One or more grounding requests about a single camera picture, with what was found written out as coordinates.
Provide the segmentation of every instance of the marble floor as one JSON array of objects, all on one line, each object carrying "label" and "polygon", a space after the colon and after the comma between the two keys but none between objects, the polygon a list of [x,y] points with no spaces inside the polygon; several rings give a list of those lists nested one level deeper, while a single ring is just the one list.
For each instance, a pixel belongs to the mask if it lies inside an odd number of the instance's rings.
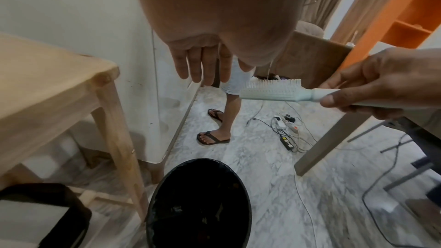
[{"label": "marble floor", "polygon": [[[381,236],[363,206],[361,197],[369,186],[392,164],[394,151],[380,150],[397,144],[402,132],[380,127],[348,143],[342,143],[303,177],[296,176],[294,163],[301,153],[288,152],[278,136],[258,120],[247,121],[263,107],[256,118],[269,123],[275,115],[300,116],[305,125],[300,137],[313,144],[341,117],[339,111],[314,103],[243,101],[232,129],[229,144],[202,146],[196,140],[201,131],[214,130],[218,124],[207,115],[209,108],[223,110],[225,95],[216,88],[204,87],[196,100],[165,164],[165,172],[193,158],[213,158],[229,165],[242,179],[252,205],[252,230],[249,248],[385,248],[391,247]],[[368,120],[353,135],[378,123]],[[301,143],[303,149],[309,145]],[[423,198],[424,193],[441,182],[427,171],[386,193],[388,183],[414,170],[410,165],[423,157],[413,143],[400,148],[397,166],[373,188],[366,198],[379,227],[394,243],[427,248],[440,247],[406,209],[404,201]],[[91,187],[109,192],[109,179],[116,177],[111,162],[97,169],[84,169],[80,160],[67,164],[71,177],[55,176],[52,181]],[[111,193],[123,191],[111,179]],[[143,227],[133,219],[134,212],[97,205],[95,210],[119,224],[117,244],[108,247],[147,247]]]}]

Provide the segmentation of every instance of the flip-flop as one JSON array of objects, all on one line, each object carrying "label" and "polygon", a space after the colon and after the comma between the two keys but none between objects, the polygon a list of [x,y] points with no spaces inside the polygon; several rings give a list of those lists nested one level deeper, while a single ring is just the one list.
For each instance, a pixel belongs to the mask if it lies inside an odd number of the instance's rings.
[{"label": "flip-flop", "polygon": [[216,110],[216,109],[209,109],[209,110],[207,111],[207,113],[208,113],[208,115],[209,115],[211,118],[216,119],[216,120],[219,120],[219,121],[222,123],[222,119],[220,119],[220,118],[219,118],[219,115],[218,115],[218,113],[223,113],[222,111],[220,111],[220,110]]},{"label": "flip-flop", "polygon": [[212,143],[206,143],[206,142],[204,142],[204,141],[201,139],[201,135],[200,135],[200,133],[196,135],[196,139],[197,139],[200,143],[202,143],[203,145],[205,145],[205,146],[212,146],[213,144],[218,144],[218,143],[229,143],[229,142],[230,142],[230,139],[220,141],[220,140],[217,139],[215,136],[213,136],[210,132],[211,132],[211,131],[207,131],[207,132],[205,132],[204,135],[207,136],[207,137],[209,137],[210,139],[214,140],[214,142],[212,142]]}]

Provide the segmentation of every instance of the wooden table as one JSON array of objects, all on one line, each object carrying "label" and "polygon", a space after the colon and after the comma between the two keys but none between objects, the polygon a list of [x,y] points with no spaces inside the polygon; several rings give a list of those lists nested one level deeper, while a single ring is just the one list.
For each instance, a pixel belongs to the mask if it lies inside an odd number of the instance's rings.
[{"label": "wooden table", "polygon": [[144,220],[148,200],[118,76],[113,62],[0,33],[0,176],[91,113]]},{"label": "wooden table", "polygon": [[[423,127],[434,136],[441,138],[441,111],[437,109],[407,111],[404,115]],[[303,176],[315,164],[337,147],[367,119],[368,115],[358,113],[345,114],[334,126],[306,152],[294,168],[297,175]]]}]

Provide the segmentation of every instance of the trash can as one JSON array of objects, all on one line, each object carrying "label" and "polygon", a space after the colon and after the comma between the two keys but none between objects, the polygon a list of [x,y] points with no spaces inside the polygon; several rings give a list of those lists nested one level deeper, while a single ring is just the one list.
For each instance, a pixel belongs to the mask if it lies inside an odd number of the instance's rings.
[{"label": "trash can", "polygon": [[158,184],[146,230],[149,248],[245,248],[251,232],[248,193],[224,163],[186,161]]}]

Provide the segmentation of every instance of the brush handle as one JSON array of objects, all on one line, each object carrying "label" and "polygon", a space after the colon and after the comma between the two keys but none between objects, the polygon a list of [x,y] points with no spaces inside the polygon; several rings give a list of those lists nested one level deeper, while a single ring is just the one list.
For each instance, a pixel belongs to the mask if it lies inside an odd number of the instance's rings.
[{"label": "brush handle", "polygon": [[[312,89],[311,101],[312,102],[320,102],[320,100],[333,92],[339,91],[340,89],[323,89],[323,88],[314,88]],[[386,101],[367,101],[360,102],[355,105],[359,106],[367,106],[367,107],[384,107],[384,108],[403,108],[397,105],[390,104]]]}]

